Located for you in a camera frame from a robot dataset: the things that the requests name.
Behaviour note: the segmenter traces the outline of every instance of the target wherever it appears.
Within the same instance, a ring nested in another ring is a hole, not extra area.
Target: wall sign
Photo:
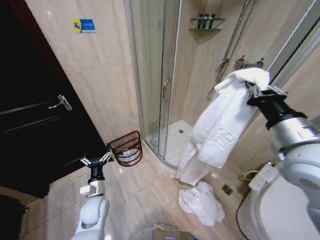
[[[92,19],[71,18],[74,31],[80,33],[95,33],[95,25]]]

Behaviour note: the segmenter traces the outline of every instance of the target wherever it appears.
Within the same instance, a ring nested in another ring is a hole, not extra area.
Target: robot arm
[[[250,106],[256,106],[267,119],[266,128],[274,137],[278,156],[282,160],[281,175],[301,188],[309,203],[307,212],[320,232],[320,135],[302,112],[296,112],[285,102],[287,94],[275,86],[260,91],[246,83]]]
[[[110,203],[105,199],[105,178],[103,166],[111,162],[111,152],[107,147],[107,153],[102,158],[89,160],[81,159],[91,169],[88,185],[80,188],[80,195],[90,198],[80,210],[80,219],[72,240],[104,240],[105,223],[109,212]]]

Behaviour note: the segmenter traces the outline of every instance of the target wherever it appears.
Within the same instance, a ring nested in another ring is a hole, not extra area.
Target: trash basket
[[[121,166],[131,167],[142,158],[141,139],[138,131],[130,132],[111,141],[109,146]]]

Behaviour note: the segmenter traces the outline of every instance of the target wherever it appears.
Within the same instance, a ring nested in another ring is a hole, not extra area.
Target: wall shelf
[[[199,19],[199,17],[190,19],[189,29],[199,30],[199,31],[217,31],[217,30],[220,31],[222,29],[223,22],[225,21],[224,18],[214,17],[213,20],[211,20],[210,18],[206,19],[205,24],[204,24],[204,22],[203,22],[204,20],[201,20],[201,22],[199,23],[198,19]]]

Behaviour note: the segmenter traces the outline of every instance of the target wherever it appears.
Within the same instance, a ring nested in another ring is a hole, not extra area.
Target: floor
[[[205,240],[245,239],[236,224],[238,201],[224,200],[225,219],[213,227],[203,226],[193,214],[185,213],[179,206],[179,189],[188,186],[163,172],[146,151],[137,165],[122,167],[111,162],[103,167],[103,173],[105,196],[110,201],[105,240],[128,240],[143,226],[159,223],[195,232]],[[88,179],[89,173],[84,173],[31,204],[29,212],[23,215],[20,239],[70,240],[77,227],[81,206],[87,200],[79,196],[79,188],[86,185]],[[222,191],[218,191],[217,199],[224,199]]]

